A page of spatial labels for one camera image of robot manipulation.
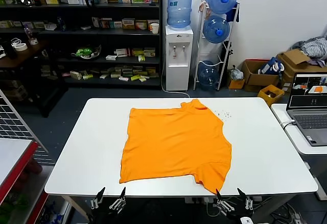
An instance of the metal rack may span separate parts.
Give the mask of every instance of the metal rack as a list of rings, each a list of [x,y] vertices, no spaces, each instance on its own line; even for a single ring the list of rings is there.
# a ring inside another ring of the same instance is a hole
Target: metal rack
[[[38,143],[33,158],[41,165],[54,166],[49,151],[36,137],[16,109],[0,90],[0,138],[26,139]]]
[[[234,26],[234,24],[236,22],[237,15],[239,13],[240,4],[237,3],[237,6],[234,7],[233,9],[235,9],[236,12],[235,12],[235,16],[234,16],[232,25],[230,27],[229,36],[227,37],[228,44],[227,44],[227,46],[224,44],[224,42],[221,42],[221,43],[218,43],[217,44],[217,45],[221,45],[221,44],[224,45],[224,47],[226,49],[226,54],[225,54],[224,60],[222,60],[220,58],[220,56],[219,56],[219,53],[220,52],[215,52],[215,51],[213,51],[213,52],[203,52],[202,51],[204,42],[206,41],[205,40],[205,36],[203,34],[203,25],[204,25],[205,19],[210,16],[211,10],[210,10],[209,4],[206,1],[202,0],[202,2],[201,2],[200,8],[199,8],[199,12],[200,12],[200,20],[199,20],[199,27],[198,27],[199,35],[198,35],[198,40],[197,40],[198,54],[197,54],[196,68],[195,68],[195,73],[194,73],[194,86],[193,86],[193,90],[195,90],[195,88],[196,88],[196,83],[199,82],[199,80],[198,80],[198,67],[199,67],[199,63],[202,62],[201,56],[202,55],[205,55],[205,54],[207,54],[207,55],[217,54],[219,62],[216,63],[216,64],[214,64],[214,66],[217,66],[219,64],[223,64],[223,66],[221,68],[221,72],[220,72],[220,77],[219,77],[219,83],[218,83],[218,86],[217,86],[217,91],[220,89],[220,84],[221,84],[221,81],[222,81],[222,78],[223,78],[223,73],[224,73],[224,69],[225,69],[225,65],[226,65],[226,60],[227,60],[227,57],[229,55],[229,51],[230,51],[230,48],[231,48],[231,38],[232,38],[233,26]]]

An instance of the tape roll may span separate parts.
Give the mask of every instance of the tape roll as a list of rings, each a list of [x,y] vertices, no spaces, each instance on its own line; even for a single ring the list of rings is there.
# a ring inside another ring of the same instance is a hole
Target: tape roll
[[[27,49],[27,45],[25,43],[20,43],[20,44],[15,45],[14,48],[17,52],[22,52]]]

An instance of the laptop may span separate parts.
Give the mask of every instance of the laptop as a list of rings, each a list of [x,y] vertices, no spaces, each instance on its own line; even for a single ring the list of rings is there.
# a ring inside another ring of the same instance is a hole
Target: laptop
[[[311,146],[327,145],[327,72],[296,73],[287,113]]]

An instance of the water bottle rack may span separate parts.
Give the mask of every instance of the water bottle rack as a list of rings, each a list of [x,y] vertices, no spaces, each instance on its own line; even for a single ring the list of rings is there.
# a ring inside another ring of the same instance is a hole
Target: water bottle rack
[[[200,20],[199,20],[199,27],[198,27],[198,30],[199,30],[199,34],[198,34],[198,40],[197,40],[197,44],[198,44],[198,54],[197,54],[197,59],[196,59],[196,68],[195,68],[195,73],[194,73],[194,87],[193,87],[193,90],[195,90],[196,88],[196,84],[199,82],[198,80],[198,67],[199,67],[199,63],[202,62],[201,60],[201,55],[204,55],[204,54],[217,54],[218,56],[218,60],[219,62],[214,64],[213,66],[217,66],[217,65],[220,65],[222,64],[222,69],[221,69],[221,72],[220,72],[220,77],[219,77],[219,83],[218,83],[218,86],[217,86],[217,91],[220,89],[220,84],[221,84],[221,81],[222,81],[222,77],[223,77],[223,73],[224,73],[224,69],[225,69],[225,65],[226,65],[226,60],[227,60],[227,57],[228,57],[228,53],[229,53],[229,50],[231,48],[231,38],[232,38],[232,31],[233,31],[233,26],[236,22],[236,19],[237,19],[237,15],[239,13],[239,9],[240,9],[240,4],[237,3],[237,6],[234,7],[233,9],[236,9],[236,12],[235,12],[235,16],[234,16],[234,19],[233,19],[233,22],[232,22],[232,25],[230,26],[230,33],[229,33],[229,36],[227,37],[228,39],[228,44],[227,46],[224,44],[224,42],[226,41],[223,41],[221,43],[218,43],[218,44],[222,44],[224,45],[224,47],[226,48],[226,54],[225,54],[225,57],[224,57],[224,60],[222,61],[221,58],[220,58],[220,55],[218,52],[202,52],[201,49],[203,48],[203,43],[201,43],[201,41],[203,39],[205,39],[205,36],[203,35],[203,25],[204,25],[204,21],[206,19],[206,15],[207,13],[209,13],[210,11],[210,7],[208,5],[207,2],[205,2],[204,0],[202,0],[202,3],[200,5],[200,8],[199,8],[199,12],[200,12]]]

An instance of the wire grid panel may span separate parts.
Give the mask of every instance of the wire grid panel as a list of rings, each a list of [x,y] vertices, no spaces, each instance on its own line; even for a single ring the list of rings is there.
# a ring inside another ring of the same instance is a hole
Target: wire grid panel
[[[36,141],[38,148],[34,159],[41,165],[54,165],[48,150],[43,146],[23,118],[14,109],[4,93],[0,90],[0,138],[26,139]]]

